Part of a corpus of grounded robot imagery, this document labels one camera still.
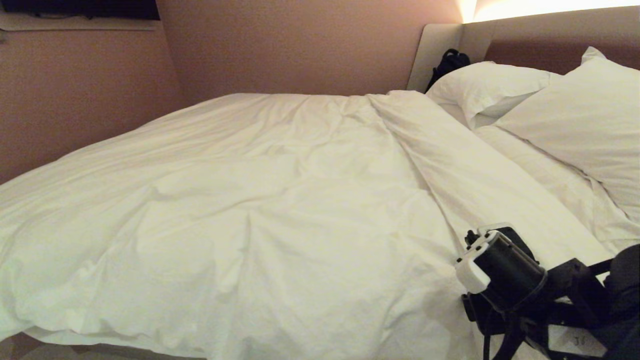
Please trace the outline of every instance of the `wall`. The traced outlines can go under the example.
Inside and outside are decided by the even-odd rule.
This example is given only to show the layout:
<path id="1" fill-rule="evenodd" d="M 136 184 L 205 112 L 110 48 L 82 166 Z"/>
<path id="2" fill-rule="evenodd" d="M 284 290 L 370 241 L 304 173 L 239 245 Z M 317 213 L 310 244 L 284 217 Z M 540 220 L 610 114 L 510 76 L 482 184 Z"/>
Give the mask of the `wall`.
<path id="1" fill-rule="evenodd" d="M 158 0 L 190 102 L 234 92 L 385 93 L 406 87 L 422 28 L 459 0 Z"/>
<path id="2" fill-rule="evenodd" d="M 185 105 L 162 27 L 6 33 L 0 183 Z"/>
<path id="3" fill-rule="evenodd" d="M 477 0 L 474 22 L 639 4 L 640 0 Z"/>

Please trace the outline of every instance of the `duvet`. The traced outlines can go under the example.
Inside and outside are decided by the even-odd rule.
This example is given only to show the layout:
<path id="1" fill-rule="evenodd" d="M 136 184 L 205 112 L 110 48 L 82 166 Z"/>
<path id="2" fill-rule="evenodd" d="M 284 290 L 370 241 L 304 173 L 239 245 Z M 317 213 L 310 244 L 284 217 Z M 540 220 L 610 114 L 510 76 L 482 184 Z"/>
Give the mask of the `duvet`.
<path id="1" fill-rule="evenodd" d="M 417 92 L 214 99 L 0 203 L 0 340 L 208 359 L 478 359 L 453 268 L 467 230 L 511 222 L 546 267 L 610 257 Z"/>

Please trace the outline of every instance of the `black backpack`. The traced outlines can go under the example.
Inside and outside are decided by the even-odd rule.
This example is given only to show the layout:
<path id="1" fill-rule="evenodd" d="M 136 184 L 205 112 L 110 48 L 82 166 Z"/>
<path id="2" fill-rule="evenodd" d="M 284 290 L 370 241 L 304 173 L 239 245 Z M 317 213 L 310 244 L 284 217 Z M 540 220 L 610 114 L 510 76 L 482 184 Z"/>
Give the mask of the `black backpack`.
<path id="1" fill-rule="evenodd" d="M 438 67 L 433 68 L 433 76 L 431 77 L 431 81 L 427 86 L 427 91 L 441 77 L 452 72 L 453 70 L 460 69 L 461 67 L 465 67 L 467 65 L 471 65 L 471 61 L 469 60 L 467 54 L 463 54 L 455 49 L 449 49 L 445 51 L 444 55 L 442 55 L 442 61 L 440 62 Z"/>

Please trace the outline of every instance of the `television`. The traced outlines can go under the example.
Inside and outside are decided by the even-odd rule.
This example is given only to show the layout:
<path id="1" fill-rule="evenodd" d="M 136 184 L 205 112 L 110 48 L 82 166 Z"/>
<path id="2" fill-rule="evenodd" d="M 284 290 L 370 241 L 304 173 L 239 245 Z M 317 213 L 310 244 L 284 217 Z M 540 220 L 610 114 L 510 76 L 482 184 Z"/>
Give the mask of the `television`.
<path id="1" fill-rule="evenodd" d="M 0 0 L 7 13 L 160 20 L 156 0 Z"/>

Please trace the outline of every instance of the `bed frame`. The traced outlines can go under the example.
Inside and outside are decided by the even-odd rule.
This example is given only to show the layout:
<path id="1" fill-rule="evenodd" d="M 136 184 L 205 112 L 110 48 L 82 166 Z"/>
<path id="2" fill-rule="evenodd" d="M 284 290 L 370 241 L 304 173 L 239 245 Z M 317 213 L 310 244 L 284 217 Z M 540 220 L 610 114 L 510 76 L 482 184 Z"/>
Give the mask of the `bed frame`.
<path id="1" fill-rule="evenodd" d="M 472 62 L 491 60 L 566 74 L 588 46 L 640 69 L 640 6 L 581 10 L 470 24 L 425 26 L 407 90 L 424 92 L 431 69 L 450 47 Z"/>

